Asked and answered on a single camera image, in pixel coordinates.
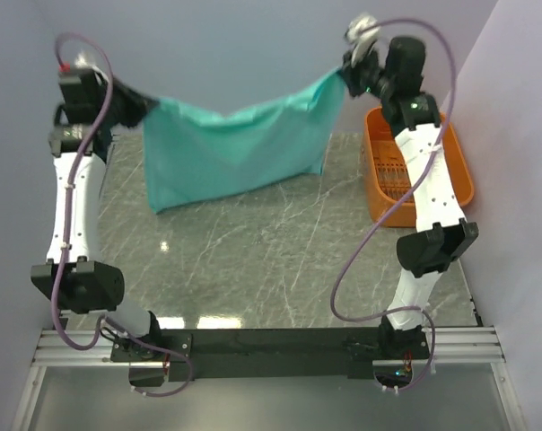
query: white wall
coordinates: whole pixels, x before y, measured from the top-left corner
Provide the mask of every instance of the white wall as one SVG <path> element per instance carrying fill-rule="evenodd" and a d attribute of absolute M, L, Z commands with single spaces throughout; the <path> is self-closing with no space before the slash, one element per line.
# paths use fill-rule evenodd
<path fill-rule="evenodd" d="M 454 122 L 480 229 L 464 268 L 542 431 L 542 0 L 499 0 L 459 75 Z"/>
<path fill-rule="evenodd" d="M 52 40 L 33 4 L 0 1 L 0 431 L 49 321 L 30 267 L 45 259 L 56 195 L 47 140 L 58 93 Z"/>
<path fill-rule="evenodd" d="M 343 33 L 363 11 L 380 20 L 416 16 L 436 24 L 462 66 L 496 0 L 36 2 L 54 31 L 97 40 L 116 74 L 135 88 L 229 112 L 300 90 L 340 66 Z M 426 33 L 406 31 L 428 39 L 425 88 L 441 101 L 449 81 L 444 53 Z M 348 102 L 337 127 L 362 130 L 375 104 L 367 96 Z"/>

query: marble floor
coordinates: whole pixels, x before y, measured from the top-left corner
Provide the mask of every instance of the marble floor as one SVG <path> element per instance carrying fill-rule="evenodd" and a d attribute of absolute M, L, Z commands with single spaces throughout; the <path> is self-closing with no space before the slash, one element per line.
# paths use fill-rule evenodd
<path fill-rule="evenodd" d="M 117 136 L 101 196 L 104 261 L 121 268 L 127 295 L 174 328 L 343 326 L 329 310 L 330 290 L 372 225 L 360 144 L 358 134 L 334 134 L 323 176 L 155 215 L 142 138 Z M 395 242 L 406 232 L 383 228 L 367 244 L 339 291 L 342 313 L 390 304 L 400 272 Z M 441 326 L 476 325 L 458 263 L 434 288 L 429 311 Z M 92 316 L 75 316 L 68 328 L 92 328 Z"/>

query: teal cloth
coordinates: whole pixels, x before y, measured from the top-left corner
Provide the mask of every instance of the teal cloth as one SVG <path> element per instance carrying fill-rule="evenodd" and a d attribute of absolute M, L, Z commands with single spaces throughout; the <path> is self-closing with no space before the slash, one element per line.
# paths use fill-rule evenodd
<path fill-rule="evenodd" d="M 153 212 L 321 174 L 345 95 L 329 73 L 305 90 L 230 116 L 162 98 L 144 120 L 144 169 Z"/>

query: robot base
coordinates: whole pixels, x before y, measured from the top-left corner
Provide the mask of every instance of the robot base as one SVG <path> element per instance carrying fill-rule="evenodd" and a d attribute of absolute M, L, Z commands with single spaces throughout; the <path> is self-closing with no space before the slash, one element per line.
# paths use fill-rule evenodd
<path fill-rule="evenodd" d="M 380 345 L 379 328 L 325 328 L 279 330 L 162 330 L 162 344 L 193 362 L 195 378 L 294 377 L 346 375 L 373 379 L 374 360 L 402 360 L 410 350 L 414 360 L 427 359 L 429 350 L 421 330 L 402 347 Z M 158 368 L 137 367 L 141 358 L 129 340 L 116 339 L 110 360 L 132 363 L 130 382 L 136 387 L 159 386 L 165 381 Z M 168 380 L 183 382 L 188 367 L 170 361 Z"/>

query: purple cable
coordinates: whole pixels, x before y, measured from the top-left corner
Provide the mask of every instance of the purple cable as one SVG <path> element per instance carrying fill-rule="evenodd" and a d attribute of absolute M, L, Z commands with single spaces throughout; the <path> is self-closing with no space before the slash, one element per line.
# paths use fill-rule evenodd
<path fill-rule="evenodd" d="M 66 331 L 62 327 L 62 324 L 59 320 L 59 310 L 57 309 L 57 297 L 59 295 L 59 287 L 62 282 L 62 276 L 64 275 L 64 267 L 66 263 L 68 262 L 69 257 L 69 241 L 70 241 L 70 235 L 71 235 L 71 224 L 72 224 L 72 205 L 73 205 L 73 193 L 74 193 L 74 180 L 75 180 L 75 174 L 77 173 L 78 167 L 80 165 L 80 161 L 83 158 L 83 153 L 85 152 L 85 149 L 89 145 L 89 143 L 93 140 L 93 136 L 98 131 L 98 129 L 101 126 L 101 123 L 105 119 L 106 114 L 108 113 L 109 106 L 111 104 L 111 96 L 113 93 L 113 73 L 111 71 L 111 63 L 109 62 L 108 56 L 106 56 L 106 53 L 101 49 L 96 43 L 92 42 L 91 40 L 85 38 L 81 34 L 76 33 L 62 33 L 56 38 L 56 45 L 55 45 L 55 51 L 56 51 L 56 58 L 59 65 L 63 65 L 64 61 L 61 58 L 60 50 L 62 48 L 62 45 L 68 41 L 68 40 L 81 40 L 84 43 L 87 43 L 92 48 L 97 50 L 100 55 L 102 56 L 104 62 L 106 63 L 106 67 L 108 68 L 108 74 L 109 74 L 109 82 L 108 87 L 106 89 L 106 94 L 103 99 L 103 103 L 101 104 L 100 112 L 98 113 L 98 116 L 93 121 L 92 128 L 90 129 L 89 133 L 85 135 L 82 139 L 82 142 L 80 143 L 77 155 L 74 158 L 74 161 L 72 163 L 72 166 L 70 168 L 69 175 L 67 177 L 67 184 L 68 188 L 66 189 L 66 204 L 65 204 L 65 212 L 64 212 L 64 234 L 63 234 L 63 242 L 64 247 L 62 248 L 62 254 L 60 257 L 59 265 L 57 266 L 57 272 L 56 272 L 56 278 L 54 280 L 54 286 L 52 288 L 52 296 L 51 296 L 51 315 L 52 315 L 52 321 L 54 323 L 54 327 L 56 328 L 57 334 L 60 336 L 60 338 L 71 348 L 74 348 L 76 350 L 89 350 L 90 348 L 94 347 L 96 343 L 98 342 L 98 339 L 100 338 L 100 331 L 99 328 L 101 327 L 101 323 L 104 321 L 104 319 L 116 330 L 123 332 L 127 334 L 129 339 L 131 339 L 134 343 L 137 345 L 147 348 L 149 350 L 154 350 L 156 352 L 164 353 L 166 355 L 175 356 L 182 361 L 184 361 L 188 367 L 189 367 L 189 373 L 187 380 L 180 385 L 179 388 L 168 391 L 165 393 L 151 393 L 147 391 L 143 391 L 139 388 L 136 388 L 135 390 L 145 396 L 148 397 L 154 397 L 154 398 L 160 398 L 160 397 L 168 397 L 170 395 L 174 395 L 176 393 L 179 393 L 183 391 L 189 383 L 193 380 L 193 365 L 191 364 L 191 361 L 184 355 L 168 350 L 166 348 L 152 346 L 151 344 L 147 344 L 143 342 L 140 339 L 137 339 L 130 333 L 128 333 L 125 328 L 123 328 L 121 325 L 119 325 L 116 321 L 113 321 L 111 318 L 105 318 L 104 314 L 100 315 L 98 317 L 98 320 L 96 322 L 96 328 L 95 333 L 93 335 L 93 339 L 90 343 L 87 345 L 81 345 L 77 344 L 75 341 L 69 338 L 69 336 L 66 334 Z"/>
<path fill-rule="evenodd" d="M 77 155 L 74 158 L 74 161 L 72 163 L 72 167 L 70 168 L 69 175 L 67 177 L 67 184 L 68 187 L 66 189 L 66 204 L 64 209 L 64 234 L 63 234 L 63 245 L 62 245 L 62 254 L 59 260 L 59 265 L 57 266 L 57 272 L 56 272 L 56 279 L 54 280 L 54 286 L 52 288 L 52 296 L 51 296 L 51 314 L 52 314 L 52 322 L 54 323 L 54 327 L 56 328 L 57 334 L 61 337 L 61 339 L 72 348 L 75 348 L 76 350 L 89 350 L 95 344 L 98 342 L 98 338 L 100 337 L 100 332 L 98 331 L 101 321 L 103 319 L 103 315 L 98 318 L 96 331 L 93 334 L 93 339 L 88 343 L 87 345 L 83 346 L 81 344 L 77 344 L 75 341 L 70 339 L 68 335 L 66 334 L 66 331 L 62 327 L 61 322 L 59 321 L 59 310 L 57 309 L 57 297 L 59 295 L 59 287 L 62 282 L 62 277 L 64 275 L 64 268 L 66 266 L 66 263 L 68 261 L 69 257 L 69 242 L 70 242 L 70 235 L 72 231 L 72 205 L 73 205 L 73 198 L 74 198 L 74 181 L 75 181 L 75 174 L 77 173 L 78 167 L 80 166 L 80 161 L 82 160 L 83 153 L 85 152 L 85 149 L 90 144 L 90 142 L 93 140 L 94 135 L 98 131 L 98 128 L 100 128 L 101 123 L 105 119 L 106 114 L 108 113 L 109 106 L 111 104 L 111 95 L 113 93 L 113 75 L 111 72 L 111 64 L 109 62 L 108 57 L 106 56 L 106 53 L 103 52 L 103 49 L 101 49 L 97 44 L 92 42 L 91 40 L 85 38 L 81 34 L 76 33 L 62 33 L 56 38 L 56 45 L 54 47 L 56 51 L 56 58 L 59 65 L 63 65 L 64 61 L 62 60 L 60 50 L 62 48 L 62 45 L 68 41 L 68 40 L 81 40 L 84 43 L 87 43 L 92 48 L 97 50 L 100 55 L 103 57 L 104 62 L 106 63 L 106 67 L 108 68 L 109 72 L 109 83 L 108 88 L 106 89 L 106 95 L 103 99 L 103 103 L 101 104 L 100 112 L 98 113 L 98 116 L 93 121 L 92 128 L 90 131 L 83 137 L 82 142 L 80 143 L 80 146 L 77 149 Z"/>
<path fill-rule="evenodd" d="M 441 130 L 439 131 L 439 135 L 437 136 L 436 142 L 434 143 L 434 147 L 436 147 L 442 141 L 442 137 L 446 133 L 447 126 L 450 123 L 450 116 L 452 115 L 452 108 L 454 106 L 455 93 L 456 93 L 456 89 L 457 89 L 457 68 L 455 66 L 454 56 L 452 55 L 452 50 L 450 49 L 449 42 L 445 39 L 445 37 L 442 35 L 442 33 L 436 27 L 434 27 L 432 24 L 430 24 L 429 22 L 418 20 L 416 18 L 397 18 L 397 19 L 393 19 L 393 20 L 378 22 L 377 24 L 372 25 L 371 27 L 365 29 L 363 32 L 370 31 L 370 30 L 372 30 L 374 28 L 377 28 L 377 27 L 384 27 L 384 26 L 387 26 L 387 25 L 398 24 L 398 23 L 415 24 L 415 25 L 418 25 L 420 27 L 424 27 L 425 29 L 430 31 L 432 34 L 434 34 L 434 36 L 436 36 L 436 38 L 439 40 L 439 42 L 444 47 L 444 50 L 446 51 L 446 54 L 447 54 L 447 57 L 448 57 L 448 60 L 449 60 L 449 67 L 450 67 L 450 98 L 449 98 L 449 105 L 447 107 L 447 111 L 446 111 L 446 114 L 445 114 L 445 120 L 442 122 Z M 431 368 L 431 364 L 433 362 L 433 357 L 434 357 L 434 348 L 435 348 L 435 344 L 436 344 L 436 330 L 435 330 L 433 319 L 431 318 L 430 314 L 427 311 L 420 308 L 420 307 L 408 306 L 408 307 L 394 308 L 392 310 L 387 310 L 387 311 L 384 311 L 384 312 L 378 312 L 378 313 L 375 313 L 375 314 L 372 314 L 372 315 L 369 315 L 369 316 L 365 316 L 365 317 L 347 317 L 347 316 L 344 316 L 343 314 L 341 314 L 337 310 L 337 308 L 335 306 L 335 299 L 337 297 L 337 291 L 338 291 L 339 286 L 341 285 L 341 281 L 343 280 L 343 277 L 345 276 L 348 269 L 351 268 L 351 265 L 353 264 L 354 260 L 359 255 L 359 253 L 361 252 L 361 250 L 363 249 L 365 244 L 372 238 L 372 236 L 377 231 L 377 229 L 379 229 L 382 226 L 382 224 L 385 223 L 385 221 L 395 211 L 397 211 L 397 209 L 401 205 L 403 205 L 411 196 L 413 196 L 413 194 L 415 193 L 415 190 L 418 189 L 418 187 L 423 183 L 423 181 L 426 178 L 426 176 L 428 175 L 428 173 L 431 171 L 431 169 L 433 167 L 435 157 L 436 157 L 436 153 L 433 151 L 431 153 L 431 156 L 429 157 L 428 163 L 424 167 L 424 171 L 421 174 L 421 177 L 416 181 L 415 184 L 413 184 L 413 186 L 409 189 L 409 191 L 407 193 L 405 193 L 405 195 L 401 199 L 399 199 L 395 203 L 395 205 L 393 205 L 383 215 L 383 217 L 381 217 L 379 219 L 379 221 L 377 221 L 377 223 L 375 223 L 371 227 L 369 232 L 367 232 L 367 234 L 365 234 L 363 240 L 361 241 L 361 243 L 359 244 L 357 249 L 354 251 L 353 255 L 351 255 L 351 257 L 346 262 L 346 264 L 343 266 L 343 269 L 341 269 L 341 272 L 337 276 L 337 280 L 336 280 L 335 284 L 333 285 L 333 290 L 331 291 L 331 296 L 330 296 L 331 312 L 341 321 L 350 321 L 350 322 L 355 322 L 355 323 L 363 322 L 363 321 L 371 321 L 371 320 L 379 319 L 379 318 L 381 318 L 383 316 L 387 316 L 387 315 L 395 313 L 395 312 L 405 312 L 405 311 L 418 311 L 418 312 L 421 312 L 423 314 L 423 316 L 429 321 L 429 325 L 431 326 L 431 334 L 432 334 L 429 359 L 426 362 L 426 364 L 424 365 L 424 368 L 423 368 L 423 370 L 421 370 L 419 375 L 409 385 L 407 385 L 407 386 L 405 386 L 403 388 L 399 388 L 398 389 L 399 391 L 405 391 L 407 389 L 413 388 L 416 384 L 418 384 L 424 378 L 424 376 L 428 373 L 429 369 Z"/>

